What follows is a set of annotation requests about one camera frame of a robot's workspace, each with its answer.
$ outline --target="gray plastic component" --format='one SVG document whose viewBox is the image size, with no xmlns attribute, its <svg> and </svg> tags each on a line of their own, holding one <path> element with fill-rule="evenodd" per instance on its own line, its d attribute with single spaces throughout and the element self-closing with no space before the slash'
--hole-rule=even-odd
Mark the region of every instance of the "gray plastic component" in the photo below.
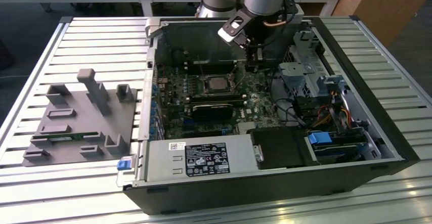
<svg viewBox="0 0 432 224">
<path fill-rule="evenodd" d="M 54 134 L 54 133 L 70 133 L 71 127 L 66 125 L 47 125 L 42 128 L 39 133 L 42 134 Z"/>
<path fill-rule="evenodd" d="M 112 111 L 107 103 L 107 90 L 102 83 L 96 83 L 95 81 L 95 70 L 94 69 L 80 69 L 78 80 L 82 82 L 88 90 L 88 94 L 91 97 L 91 101 L 96 104 L 100 113 L 107 116 L 111 115 Z"/>
<path fill-rule="evenodd" d="M 68 88 L 62 85 L 51 85 L 47 92 L 47 98 L 54 105 L 67 104 L 66 95 L 71 95 Z"/>
<path fill-rule="evenodd" d="M 34 139 L 32 143 L 39 148 L 52 145 L 52 141 L 48 138 Z"/>
<path fill-rule="evenodd" d="M 118 136 L 116 142 L 107 136 L 104 146 L 112 155 L 123 155 L 128 151 L 128 145 L 122 135 Z"/>
<path fill-rule="evenodd" d="M 62 17 L 60 23 L 71 23 L 74 20 L 74 17 Z"/>
<path fill-rule="evenodd" d="M 91 145 L 91 146 L 82 146 L 80 154 L 86 158 L 94 158 L 103 156 L 103 151 L 99 145 Z"/>
<path fill-rule="evenodd" d="M 50 87 L 51 103 L 26 151 L 24 166 L 115 160 L 130 154 L 138 91 L 127 84 L 106 90 L 94 77 L 92 69 L 80 70 L 78 78 L 90 92 L 70 92 L 64 85 Z"/>
<path fill-rule="evenodd" d="M 47 159 L 50 159 L 50 157 L 51 157 L 50 152 L 38 148 L 32 151 L 26 151 L 24 154 L 24 159 L 32 162 L 46 161 Z"/>
<path fill-rule="evenodd" d="M 131 91 L 131 87 L 127 84 L 118 85 L 116 95 L 122 103 L 134 101 L 134 94 Z"/>
<path fill-rule="evenodd" d="M 84 141 L 87 142 L 104 142 L 106 141 L 106 136 L 102 132 L 99 132 L 96 135 L 91 136 L 84 136 L 83 137 Z"/>
<path fill-rule="evenodd" d="M 47 117 L 50 119 L 55 119 L 55 118 L 64 118 L 64 117 L 75 117 L 76 116 L 76 112 L 74 109 L 56 109 L 56 110 L 51 110 L 47 113 Z"/>
</svg>

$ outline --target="desk leg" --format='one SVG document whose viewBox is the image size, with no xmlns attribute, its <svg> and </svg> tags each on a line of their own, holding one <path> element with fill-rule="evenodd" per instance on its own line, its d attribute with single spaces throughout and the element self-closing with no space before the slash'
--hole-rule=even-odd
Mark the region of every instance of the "desk leg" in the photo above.
<svg viewBox="0 0 432 224">
<path fill-rule="evenodd" d="M 334 10 L 336 8 L 339 0 L 327 0 L 327 3 L 323 7 L 322 13 L 319 14 L 320 16 L 331 16 L 334 14 Z"/>
<path fill-rule="evenodd" d="M 42 3 L 40 5 L 47 13 L 52 12 L 51 3 Z"/>
<path fill-rule="evenodd" d="M 151 8 L 152 0 L 140 0 L 140 2 L 142 2 L 144 17 L 152 17 L 154 16 L 154 10 Z"/>
</svg>

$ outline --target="metal slotted table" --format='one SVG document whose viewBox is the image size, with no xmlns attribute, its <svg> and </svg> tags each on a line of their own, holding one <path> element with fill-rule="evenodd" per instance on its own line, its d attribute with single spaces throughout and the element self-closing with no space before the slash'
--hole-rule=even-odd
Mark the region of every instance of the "metal slotted table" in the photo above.
<svg viewBox="0 0 432 224">
<path fill-rule="evenodd" d="M 48 105 L 50 84 L 76 81 L 94 68 L 111 89 L 142 89 L 147 70 L 146 18 L 74 18 L 59 24 L 0 129 L 0 222 L 48 223 L 427 223 L 432 221 L 431 98 L 360 21 L 323 18 L 356 69 L 422 161 L 350 193 L 316 196 L 164 216 L 144 214 L 116 184 L 118 161 L 23 167 L 23 154 Z M 328 61 L 335 72 L 338 68 Z M 139 91 L 136 112 L 143 97 Z M 132 149 L 138 149 L 139 114 Z"/>
</svg>

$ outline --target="blue latch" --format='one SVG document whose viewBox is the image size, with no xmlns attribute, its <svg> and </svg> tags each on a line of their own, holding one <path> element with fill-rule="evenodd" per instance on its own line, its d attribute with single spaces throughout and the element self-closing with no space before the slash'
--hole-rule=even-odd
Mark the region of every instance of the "blue latch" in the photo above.
<svg viewBox="0 0 432 224">
<path fill-rule="evenodd" d="M 331 135 L 328 132 L 312 132 L 308 135 L 311 144 L 326 144 L 332 143 Z"/>
<path fill-rule="evenodd" d="M 131 170 L 132 169 L 132 159 L 120 160 L 118 163 L 118 170 Z"/>
</svg>

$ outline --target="power supply label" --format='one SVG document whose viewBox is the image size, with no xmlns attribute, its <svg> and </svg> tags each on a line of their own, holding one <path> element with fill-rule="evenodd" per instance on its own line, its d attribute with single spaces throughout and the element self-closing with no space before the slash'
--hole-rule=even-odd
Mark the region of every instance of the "power supply label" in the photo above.
<svg viewBox="0 0 432 224">
<path fill-rule="evenodd" d="M 190 177 L 230 173 L 226 143 L 186 146 L 184 151 Z"/>
</svg>

